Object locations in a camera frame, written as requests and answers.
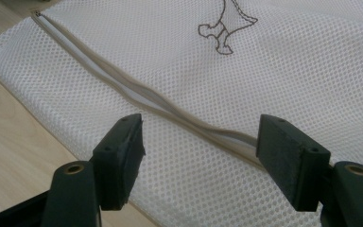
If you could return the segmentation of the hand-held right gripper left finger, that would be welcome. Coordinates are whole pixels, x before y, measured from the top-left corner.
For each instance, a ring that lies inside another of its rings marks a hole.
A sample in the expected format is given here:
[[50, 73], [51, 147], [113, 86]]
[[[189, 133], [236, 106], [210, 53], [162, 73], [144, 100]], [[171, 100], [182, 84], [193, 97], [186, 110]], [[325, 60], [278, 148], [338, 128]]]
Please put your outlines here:
[[142, 127], [139, 113], [122, 117], [93, 150], [91, 162], [102, 210], [121, 210], [129, 200], [146, 155]]

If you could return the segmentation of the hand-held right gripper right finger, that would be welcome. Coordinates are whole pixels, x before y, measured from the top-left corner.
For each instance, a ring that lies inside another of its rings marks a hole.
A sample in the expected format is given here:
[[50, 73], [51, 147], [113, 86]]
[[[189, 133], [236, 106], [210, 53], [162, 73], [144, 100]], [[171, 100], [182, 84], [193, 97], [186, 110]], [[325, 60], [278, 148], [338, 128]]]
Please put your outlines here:
[[331, 152], [277, 116], [262, 114], [256, 157], [296, 211], [314, 212]]

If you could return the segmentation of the white mesh laundry bag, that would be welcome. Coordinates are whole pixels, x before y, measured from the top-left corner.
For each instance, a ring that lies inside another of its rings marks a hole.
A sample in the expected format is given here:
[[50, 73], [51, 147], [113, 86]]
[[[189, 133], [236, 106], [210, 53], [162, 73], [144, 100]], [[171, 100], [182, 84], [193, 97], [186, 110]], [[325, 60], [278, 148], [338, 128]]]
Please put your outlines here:
[[363, 164], [363, 0], [61, 0], [0, 35], [0, 80], [82, 160], [139, 113], [165, 227], [320, 227], [229, 153], [262, 114]]

